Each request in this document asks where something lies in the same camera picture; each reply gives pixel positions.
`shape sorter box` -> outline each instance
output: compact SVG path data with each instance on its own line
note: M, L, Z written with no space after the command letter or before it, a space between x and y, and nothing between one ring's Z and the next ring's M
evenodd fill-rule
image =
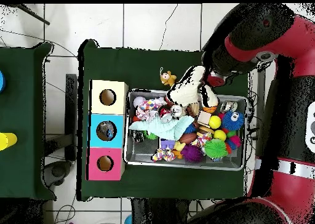
M102 122L111 122L116 128L116 135L110 141L103 141L97 136L97 127ZM90 147L122 148L125 131L125 116L114 114L91 114Z
M111 160L111 168L108 171L99 168L99 159L107 156ZM125 170L125 162L122 160L122 148L90 148L88 158L86 180L94 181L119 181Z
M120 114L126 113L126 95L128 86L124 82L92 80L90 82L92 87L92 114ZM110 105L102 103L102 92L110 90L114 95L114 101Z

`yellow cube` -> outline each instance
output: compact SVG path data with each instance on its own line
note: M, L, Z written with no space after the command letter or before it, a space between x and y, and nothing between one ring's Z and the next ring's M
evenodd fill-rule
M125 114L128 86L124 82L92 80L90 85L93 114Z

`light blue cloth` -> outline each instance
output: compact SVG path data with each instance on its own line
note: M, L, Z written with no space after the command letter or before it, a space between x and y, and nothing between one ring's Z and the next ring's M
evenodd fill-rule
M129 126L130 130L147 130L148 134L153 133L166 140L177 141L184 133L186 128L194 121L191 116L182 116L179 120L172 119L170 122L163 123L159 116L156 116L151 122L138 121Z

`purple toy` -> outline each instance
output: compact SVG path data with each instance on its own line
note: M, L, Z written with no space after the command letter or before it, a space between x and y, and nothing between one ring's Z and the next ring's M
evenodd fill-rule
M172 150L174 148L175 141L174 140L161 139L161 148L162 149L166 149L167 145Z
M200 148L195 145L185 145L180 153L189 162L200 162L202 157L204 157Z

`green ball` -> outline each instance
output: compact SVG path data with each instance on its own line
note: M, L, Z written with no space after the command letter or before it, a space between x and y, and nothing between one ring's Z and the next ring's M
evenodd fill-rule
M235 136L236 135L236 131L229 131L227 134L226 134L226 137L230 138L232 136Z
M206 155L210 158L221 158L228 155L225 142L220 139L206 141L204 149Z
M153 133L150 133L150 135L148 135L148 131L143 131L143 134L145 135L145 137L146 137L147 139L150 139L150 140L155 140L155 139L158 138L158 137L157 137L155 134L153 134Z

